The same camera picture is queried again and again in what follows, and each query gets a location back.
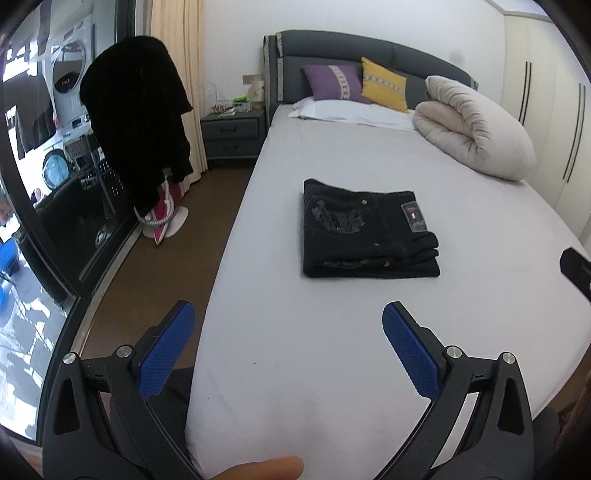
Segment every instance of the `brown floor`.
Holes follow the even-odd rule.
[[[197,312],[205,311],[251,171],[207,172],[183,199],[190,213],[177,235],[158,248],[147,238],[138,240],[95,314],[83,358],[110,355],[123,343],[133,345],[179,299],[193,303]],[[195,362],[201,321],[179,368]],[[574,401],[590,370],[591,348],[551,406],[560,411]]]

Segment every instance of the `folded black jeans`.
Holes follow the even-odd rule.
[[[304,182],[304,273],[309,277],[438,277],[434,233],[413,232],[413,192],[351,192]]]

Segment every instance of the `blue gripper pad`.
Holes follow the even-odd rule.
[[[418,394],[434,401],[440,391],[437,365],[393,303],[384,308],[382,324]]]
[[[161,323],[161,326],[167,323],[165,329],[159,332],[157,340],[139,366],[138,391],[143,401],[162,391],[195,330],[195,308],[190,303],[177,304],[168,316]]]

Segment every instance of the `wardrobe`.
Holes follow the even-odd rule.
[[[522,123],[539,166],[526,181],[581,241],[591,226],[591,85],[554,24],[505,17],[501,106]]]

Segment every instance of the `mattress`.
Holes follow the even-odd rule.
[[[399,300],[443,345],[515,354],[533,415],[591,341],[589,302],[564,277],[582,247],[525,183],[477,173],[416,132],[278,110],[220,264],[199,343],[186,438],[206,476],[299,455],[303,479],[373,478],[428,406],[382,330]],[[303,181],[412,190],[440,243],[439,278],[307,278]],[[453,454],[470,395],[439,461]]]

